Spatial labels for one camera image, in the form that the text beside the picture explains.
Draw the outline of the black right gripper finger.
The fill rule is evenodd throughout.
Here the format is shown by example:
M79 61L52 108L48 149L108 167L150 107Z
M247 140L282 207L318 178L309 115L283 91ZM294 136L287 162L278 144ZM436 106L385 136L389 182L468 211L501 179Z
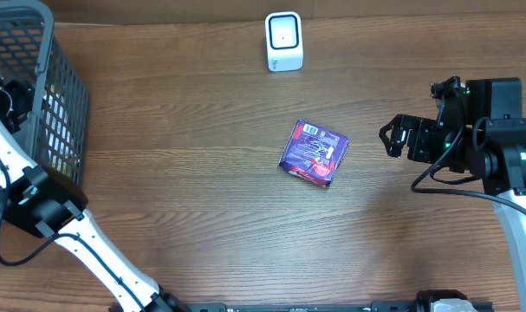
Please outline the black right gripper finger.
M392 118L385 126L379 130L379 135L386 135L387 132L396 132L400 128L400 123L403 118L403 114L397 114Z
M384 132L379 133L379 138L381 139L386 153L390 157L399 158L404 147L404 133L397 132Z

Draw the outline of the purple sanitary pad pack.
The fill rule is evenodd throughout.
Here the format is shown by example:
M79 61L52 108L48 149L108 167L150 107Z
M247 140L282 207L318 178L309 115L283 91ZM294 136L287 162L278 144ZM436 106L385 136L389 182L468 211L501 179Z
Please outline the purple sanitary pad pack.
M344 159L349 138L303 119L296 124L278 166L320 187L329 187Z

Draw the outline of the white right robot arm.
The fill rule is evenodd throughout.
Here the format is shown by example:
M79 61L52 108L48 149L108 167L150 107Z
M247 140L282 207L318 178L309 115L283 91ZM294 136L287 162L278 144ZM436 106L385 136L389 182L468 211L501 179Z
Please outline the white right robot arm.
M493 204L526 311L526 118L517 77L431 85L436 119L398 114L379 131L386 153L426 163L412 192L481 198Z

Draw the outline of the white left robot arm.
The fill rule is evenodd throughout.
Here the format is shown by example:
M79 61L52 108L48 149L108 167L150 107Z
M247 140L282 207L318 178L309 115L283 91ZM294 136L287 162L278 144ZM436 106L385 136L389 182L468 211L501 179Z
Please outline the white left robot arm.
M136 268L102 232L81 189L36 162L13 133L32 97L31 86L0 76L0 234L4 222L43 239L36 250L0 264L24 265L51 244L71 252L114 295L122 311L183 311L178 299Z

